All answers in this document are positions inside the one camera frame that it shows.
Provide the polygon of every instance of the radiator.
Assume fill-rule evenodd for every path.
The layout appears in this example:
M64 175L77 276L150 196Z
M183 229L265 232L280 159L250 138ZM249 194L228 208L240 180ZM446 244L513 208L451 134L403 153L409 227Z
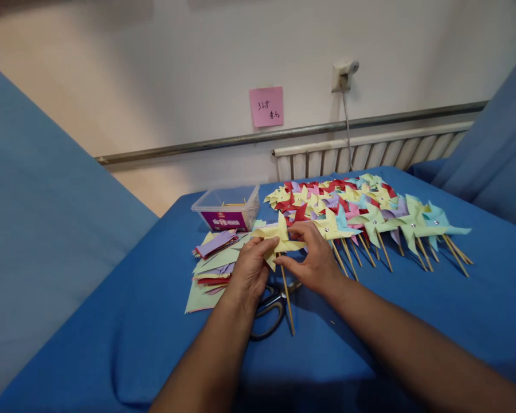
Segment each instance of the radiator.
M350 139L353 170L395 166L406 170L417 162L449 157L473 122L358 136ZM280 181L349 171L346 139L275 149Z

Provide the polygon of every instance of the hand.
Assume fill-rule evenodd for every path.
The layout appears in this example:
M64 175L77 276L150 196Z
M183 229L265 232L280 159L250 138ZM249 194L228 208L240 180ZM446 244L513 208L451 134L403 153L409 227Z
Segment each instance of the hand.
M278 243L279 237L266 240L254 237L247 242L239 253L226 293L234 291L246 298L260 299L269 274L269 265L264 261L264 255Z
M304 262L299 263L287 256L280 256L273 260L282 265L288 271L318 294L325 295L340 279L345 276L340 271L334 260L333 250L325 238L323 238L312 222L297 222L288 229L293 238L305 241L308 246L308 256Z

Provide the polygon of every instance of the paper square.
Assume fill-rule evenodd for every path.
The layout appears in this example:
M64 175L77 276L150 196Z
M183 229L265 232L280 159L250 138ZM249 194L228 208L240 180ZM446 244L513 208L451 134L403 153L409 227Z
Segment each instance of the paper square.
M283 87L251 89L252 119L255 127L275 126L284 123Z

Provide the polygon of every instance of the white wall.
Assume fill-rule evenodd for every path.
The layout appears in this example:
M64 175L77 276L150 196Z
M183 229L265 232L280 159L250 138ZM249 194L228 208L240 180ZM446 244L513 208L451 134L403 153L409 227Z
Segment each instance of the white wall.
M20 3L0 5L0 70L92 156L253 133L248 90L265 85L284 88L283 128L340 120L344 60L361 63L352 118L489 99L516 63L516 0ZM161 215L184 193L276 180L274 147L332 138L110 170Z

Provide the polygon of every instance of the wooden stick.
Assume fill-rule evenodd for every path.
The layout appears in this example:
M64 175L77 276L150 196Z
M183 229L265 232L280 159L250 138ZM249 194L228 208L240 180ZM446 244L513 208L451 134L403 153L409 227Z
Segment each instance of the wooden stick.
M447 243L447 246L449 247L449 250L451 250L451 253L453 254L453 256L455 257L455 259L457 260L457 262L459 263L459 266L460 266L460 269L463 270L463 273L466 275L467 278L470 278L470 276L468 275L468 273L466 272L466 270L464 269L463 265L461 264L460 260L459 260L459 257L457 256L457 254L455 254L455 250L453 250L453 246L451 246L451 242L449 242L449 238L447 237L447 235L445 234L442 234L441 235L443 237L443 239L445 240L445 242Z
M417 256L419 257L419 261L420 261L421 265L423 266L424 271L428 272L428 269L427 269L427 268L426 268L426 266L424 265L423 259L422 259L422 258L421 258L421 256L420 256L420 252L417 254Z
M377 237L380 240L380 245L382 246L382 250L384 251L384 255L386 256L386 261L388 261L390 272L394 272L394 270L392 269L392 263L390 262L390 258L388 258L388 253L386 252L386 248L384 247L384 241L382 241L382 237L380 236L379 231L376 228L374 230L377 232Z
M357 258L357 262L359 263L359 266L363 267L363 264L361 263L361 258L359 258L359 254L357 253L357 248L355 247L355 244L352 240L350 240L350 244L352 247L354 247L354 254L355 254L355 257Z
M287 296L287 307L288 307L288 316L291 319L291 327L292 327L292 335L296 335L294 331L294 321L292 320L292 310L291 310L291 298L289 297L288 288L287 288L287 279L285 278L285 268L281 266L281 274L283 276L283 285L285 286L285 295Z
M431 243L428 243L428 245L430 246L430 251L432 252L432 256L434 257L434 260L436 260L436 262L439 262L440 260L437 258L436 250L434 250Z
M451 243L451 245L453 246L453 248L455 249L455 251L457 252L457 254L459 254L459 256L461 257L461 259L465 262L465 264L473 264L472 260L470 258L468 258L464 252L462 252L459 247L457 247L455 245L455 243L453 242L453 240L449 237L447 237L447 239L449 240L449 242Z
M434 272L434 269L432 268L432 264L430 264L430 258L428 258L428 255L426 254L426 250L424 249L423 242L420 240L419 237L417 237L416 240L419 242L420 250L423 252L424 257L426 258L426 262L428 263L428 268L430 268L430 271Z
M337 256L338 263L340 264L340 266L344 270L344 274L346 275L347 278L350 278L350 276L348 275L348 272L346 271L346 267L344 266L344 262L342 262L342 258L340 258L340 254L338 253L337 246L334 244L334 241L331 244L331 247L334 250L334 255Z
M344 252L346 253L346 256L348 257L348 261L350 262L351 270L354 273L355 280L357 282L359 282L359 278L357 278L357 272L355 271L355 268L354 268L354 262L351 259L350 250L348 250L348 244L346 244L346 239L345 238L341 238L341 242L342 242L342 247L344 248Z
M361 234L359 233L357 235L359 237L359 239L361 240L361 243L363 244L363 246L365 247L365 251L367 251L367 255L369 256L369 259L371 260L371 264L373 265L373 267L377 267L377 265L374 263L373 261L373 257L371 257L371 253L369 252L369 249L367 248L367 245L365 244L365 242L363 241L363 237L361 236Z

